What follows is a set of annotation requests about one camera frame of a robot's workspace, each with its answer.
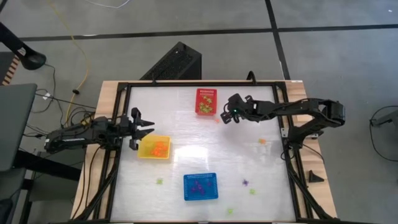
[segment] white table surface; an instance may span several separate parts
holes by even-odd
[[[141,159],[129,148],[129,138],[124,140],[112,222],[295,220],[277,119],[224,124],[220,118],[233,94],[274,101],[271,87],[208,88],[218,91],[217,114],[211,117],[195,114],[197,87],[132,88],[129,111],[137,107],[144,120],[155,122],[154,134],[170,136],[172,151],[168,161]],[[207,172],[217,174],[219,198],[184,201],[183,175]]]

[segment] blue tray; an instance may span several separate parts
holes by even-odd
[[[184,175],[184,200],[216,198],[218,198],[216,173]]]

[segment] green toy piece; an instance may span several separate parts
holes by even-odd
[[[163,179],[162,178],[158,178],[156,180],[156,184],[163,184]]]

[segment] orange toy piece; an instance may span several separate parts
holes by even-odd
[[[259,139],[260,144],[265,144],[267,141],[265,139]]]

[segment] metal leg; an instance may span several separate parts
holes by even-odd
[[[43,159],[28,152],[17,151],[14,167],[25,167],[26,169],[41,172],[56,177],[79,181],[80,169],[70,167],[59,162]]]
[[[29,201],[29,193],[28,193],[26,195],[24,208],[22,209],[21,218],[19,219],[19,224],[27,224],[31,208],[32,208],[32,202]]]

